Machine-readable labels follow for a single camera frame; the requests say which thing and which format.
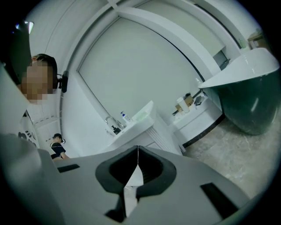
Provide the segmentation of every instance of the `person in black shirt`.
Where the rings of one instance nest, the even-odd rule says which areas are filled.
[[[61,134],[55,134],[53,136],[53,142],[51,143],[50,147],[53,151],[60,156],[61,158],[69,159],[69,157],[65,154],[65,149],[62,147],[61,143],[63,142]]]

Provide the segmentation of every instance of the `faucet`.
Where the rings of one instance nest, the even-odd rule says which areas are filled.
[[[108,124],[108,119],[112,119],[112,120],[117,124],[117,126],[118,126],[121,130],[123,130],[123,129],[125,128],[125,126],[122,125],[122,123],[120,123],[118,120],[116,120],[116,119],[115,119],[114,117],[112,117],[112,116],[108,116],[108,117],[105,118],[105,123],[106,123],[106,124]]]

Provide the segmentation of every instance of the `gray floor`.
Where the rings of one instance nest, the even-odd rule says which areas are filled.
[[[253,198],[266,188],[276,170],[281,152],[280,128],[281,111],[270,130],[259,136],[244,134],[224,119],[188,146],[184,155],[208,164]]]

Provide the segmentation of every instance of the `tissue box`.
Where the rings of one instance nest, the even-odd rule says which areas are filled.
[[[193,104],[194,99],[191,95],[189,95],[189,96],[187,96],[187,98],[184,101],[187,104],[187,106],[190,107]],[[182,111],[181,107],[178,104],[176,105],[176,109],[178,111]]]

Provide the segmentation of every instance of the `freestanding bathtub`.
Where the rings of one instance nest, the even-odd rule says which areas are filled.
[[[226,117],[247,134],[268,130],[281,105],[279,63],[265,48],[245,52],[199,88],[216,92]]]

